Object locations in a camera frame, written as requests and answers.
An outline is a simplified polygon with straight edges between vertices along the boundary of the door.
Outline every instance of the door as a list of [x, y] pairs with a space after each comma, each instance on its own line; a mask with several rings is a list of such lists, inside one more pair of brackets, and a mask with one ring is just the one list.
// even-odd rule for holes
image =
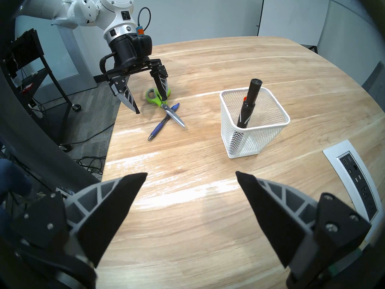
[[[73, 31], [68, 28], [51, 25], [52, 21], [29, 16], [18, 16], [15, 23], [15, 36], [21, 36], [25, 31], [34, 28], [55, 78], [69, 95], [83, 90], [95, 88], [96, 82], [87, 67]], [[40, 59], [34, 60], [24, 67], [29, 76], [43, 68]], [[52, 79], [47, 76], [35, 94], [40, 103], [45, 103], [61, 95]]]

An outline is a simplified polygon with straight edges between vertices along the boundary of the wire mesh basket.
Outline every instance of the wire mesh basket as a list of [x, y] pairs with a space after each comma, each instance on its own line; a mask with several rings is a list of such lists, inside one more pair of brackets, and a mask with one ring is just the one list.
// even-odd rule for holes
[[266, 88], [261, 87], [247, 128], [238, 116], [248, 87], [224, 90], [221, 99], [221, 136], [227, 155], [237, 158], [258, 154], [290, 122], [290, 117]]

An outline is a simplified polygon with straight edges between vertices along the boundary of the pen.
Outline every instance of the pen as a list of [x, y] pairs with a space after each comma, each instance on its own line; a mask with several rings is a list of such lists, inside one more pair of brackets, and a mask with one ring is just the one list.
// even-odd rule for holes
[[[176, 105], [172, 106], [171, 109], [176, 112], [176, 110], [179, 108], [179, 103], [177, 103]], [[155, 127], [155, 129], [152, 131], [152, 133], [150, 134], [150, 136], [148, 137], [148, 141], [151, 141], [160, 131], [161, 129], [163, 128], [163, 126], [165, 125], [165, 123], [167, 121], [170, 120], [170, 116], [169, 115], [166, 115], [166, 117], [163, 118], [163, 120]]]
[[[247, 92], [247, 96], [245, 101], [243, 101], [241, 112], [239, 113], [237, 127], [246, 128], [249, 120], [251, 118], [251, 114], [254, 111], [255, 101], [257, 99], [259, 90], [261, 89], [262, 81], [260, 79], [252, 79], [250, 82], [249, 90]], [[230, 154], [234, 155], [238, 148], [239, 143], [243, 138], [243, 133], [235, 131], [233, 133], [233, 137], [231, 138], [230, 143]]]

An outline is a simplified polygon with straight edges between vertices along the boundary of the scissors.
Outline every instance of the scissors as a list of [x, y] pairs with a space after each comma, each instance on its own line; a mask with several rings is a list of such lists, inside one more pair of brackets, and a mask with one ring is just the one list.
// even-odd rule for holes
[[[168, 89], [167, 97], [169, 97], [170, 93], [171, 93], [171, 90]], [[175, 114], [175, 112], [171, 109], [171, 107], [167, 105], [167, 101], [162, 101], [162, 97], [159, 94], [159, 91], [157, 88], [148, 89], [146, 92], [146, 99], [149, 103], [154, 103], [159, 105], [159, 107], [161, 107], [166, 112], [167, 115], [169, 115], [176, 123], [178, 123], [183, 129], [185, 129], [184, 122], [182, 121], [182, 119], [177, 114]]]

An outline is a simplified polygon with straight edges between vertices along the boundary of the table power outlet panel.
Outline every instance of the table power outlet panel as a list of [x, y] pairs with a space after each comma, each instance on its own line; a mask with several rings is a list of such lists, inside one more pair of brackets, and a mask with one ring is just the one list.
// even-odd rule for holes
[[348, 140], [323, 150], [323, 153], [345, 186], [355, 210], [371, 223], [365, 237], [368, 241], [383, 217], [380, 196], [368, 169]]

